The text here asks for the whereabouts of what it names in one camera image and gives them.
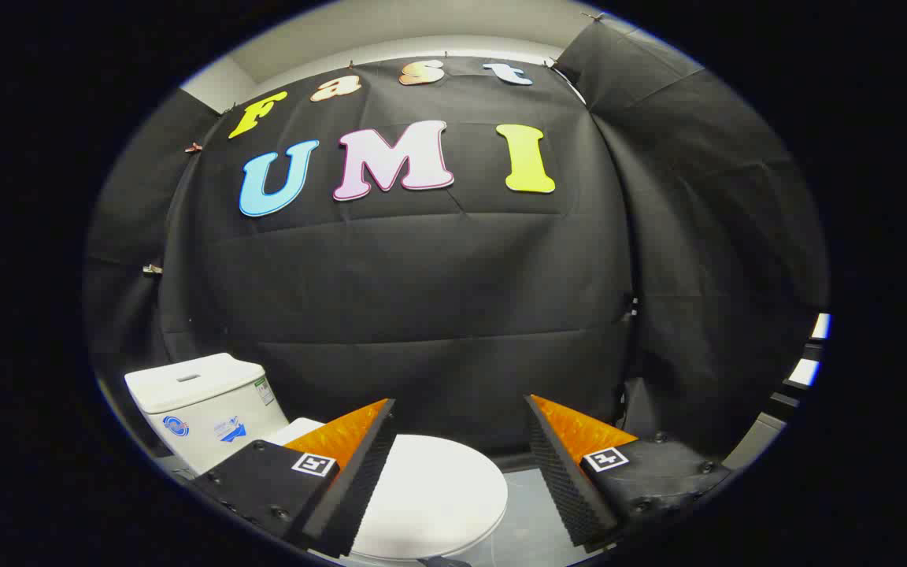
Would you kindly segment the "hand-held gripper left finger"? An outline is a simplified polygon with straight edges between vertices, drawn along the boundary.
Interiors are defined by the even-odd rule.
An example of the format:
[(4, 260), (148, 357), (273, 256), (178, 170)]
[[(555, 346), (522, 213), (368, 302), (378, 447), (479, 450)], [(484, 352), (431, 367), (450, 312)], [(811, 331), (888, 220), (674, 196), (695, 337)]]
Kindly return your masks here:
[(254, 440), (191, 486), (270, 537), (348, 555), (396, 439), (394, 405), (380, 399), (285, 444)]

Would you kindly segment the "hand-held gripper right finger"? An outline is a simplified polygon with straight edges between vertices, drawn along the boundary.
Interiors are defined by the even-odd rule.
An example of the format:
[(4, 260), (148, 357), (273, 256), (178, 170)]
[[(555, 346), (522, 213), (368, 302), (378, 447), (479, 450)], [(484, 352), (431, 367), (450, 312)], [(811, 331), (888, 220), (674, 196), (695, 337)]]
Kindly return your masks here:
[(734, 471), (676, 438), (648, 440), (538, 395), (525, 395), (529, 445), (572, 545), (641, 543), (685, 521)]

